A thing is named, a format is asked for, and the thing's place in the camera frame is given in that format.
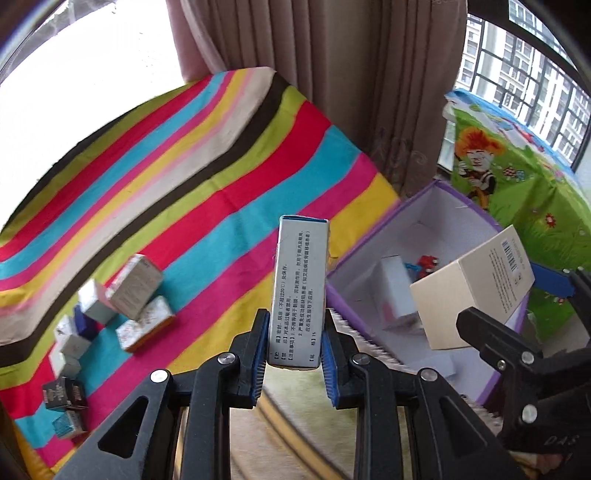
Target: small box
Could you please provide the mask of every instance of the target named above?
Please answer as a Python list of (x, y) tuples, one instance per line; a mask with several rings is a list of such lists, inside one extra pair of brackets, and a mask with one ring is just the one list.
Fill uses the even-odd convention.
[(506, 323), (534, 283), (525, 249), (511, 225), (457, 260), (411, 285), (433, 350), (468, 346), (457, 315), (476, 307)]
[(64, 315), (61, 318), (53, 329), (53, 335), (56, 338), (56, 343), (60, 345), (60, 352), (77, 360), (90, 346), (89, 340), (78, 335), (74, 319), (69, 315)]
[(106, 296), (106, 288), (94, 278), (87, 281), (78, 290), (78, 302), (84, 315), (102, 325), (109, 323), (116, 315), (115, 309)]
[(369, 283), (382, 328), (420, 322), (410, 292), (412, 280), (401, 257), (383, 257), (374, 267)]
[(127, 320), (115, 332), (121, 348), (134, 352), (173, 320), (174, 313), (168, 302), (163, 296), (158, 296), (146, 305), (137, 320)]
[(75, 378), (80, 372), (80, 363), (71, 356), (64, 355), (60, 352), (60, 344), (56, 343), (49, 353), (49, 363), (53, 373), (58, 377)]
[(88, 408), (84, 387), (78, 380), (67, 377), (43, 385), (43, 403), (48, 410), (65, 411)]
[(74, 306), (74, 325), (76, 333), (90, 342), (99, 334), (97, 322), (84, 315), (79, 304)]
[(329, 222), (297, 215), (279, 220), (268, 363), (313, 369), (320, 362)]
[(118, 312), (136, 320), (162, 277), (162, 272), (145, 255), (135, 254), (107, 289), (107, 299)]
[(52, 424), (56, 436), (60, 440), (71, 439), (86, 433), (86, 428), (82, 422), (82, 417), (78, 412), (73, 410), (64, 412), (62, 415), (56, 418)]

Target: brown stripe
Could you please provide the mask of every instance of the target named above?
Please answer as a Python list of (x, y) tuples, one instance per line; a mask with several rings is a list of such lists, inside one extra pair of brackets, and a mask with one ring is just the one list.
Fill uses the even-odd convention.
[(39, 338), (43, 335), (43, 332), (45, 332), (51, 321), (63, 306), (76, 293), (78, 288), (88, 280), (92, 272), (94, 272), (98, 266), (112, 255), (128, 238), (137, 233), (173, 203), (180, 200), (203, 182), (228, 168), (243, 157), (252, 148), (257, 139), (265, 131), (265, 128), (275, 117), (275, 114), (281, 105), (283, 92), (288, 86), (289, 84), (281, 76), (275, 74), (271, 82), (271, 87), (262, 101), (261, 106), (256, 110), (251, 120), (247, 123), (244, 131), (240, 134), (230, 149), (198, 171), (195, 175), (185, 180), (185, 182), (175, 188), (172, 192), (162, 197), (159, 201), (140, 213), (132, 222), (127, 224), (126, 227), (109, 240), (109, 242), (80, 269), (68, 285), (65, 286), (64, 290), (62, 290), (58, 298), (56, 298), (55, 302), (41, 318), (35, 330), (33, 330), (27, 338), (14, 343), (9, 343), (8, 345), (0, 346), (0, 368), (17, 364), (28, 358), (39, 341)]

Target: red toy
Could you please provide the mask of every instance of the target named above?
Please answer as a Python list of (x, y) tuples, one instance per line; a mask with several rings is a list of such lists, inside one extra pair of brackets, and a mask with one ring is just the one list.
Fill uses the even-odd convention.
[(420, 280), (435, 271), (435, 268), (439, 265), (439, 259), (431, 255), (423, 255), (418, 259), (417, 265), (421, 267), (421, 271), (417, 275)]

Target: pink curtain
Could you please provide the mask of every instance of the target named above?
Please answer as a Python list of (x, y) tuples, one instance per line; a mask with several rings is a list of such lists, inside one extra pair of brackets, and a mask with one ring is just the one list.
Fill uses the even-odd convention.
[(402, 196), (437, 169), (466, 0), (167, 0), (185, 80), (269, 66)]

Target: rainbow striped fabric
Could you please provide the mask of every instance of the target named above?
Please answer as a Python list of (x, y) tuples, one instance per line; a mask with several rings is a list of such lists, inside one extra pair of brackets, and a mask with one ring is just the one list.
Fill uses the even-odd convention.
[(94, 429), (152, 370), (198, 367), (270, 307), (278, 218), (331, 220), (341, 256), (397, 201), (370, 160), (268, 68), (216, 74), (153, 99), (58, 162), (0, 235), (0, 400), (56, 470), (41, 385), (53, 326), (89, 278), (109, 284), (128, 257), (164, 271), (177, 321), (130, 355), (116, 317), (81, 359)]

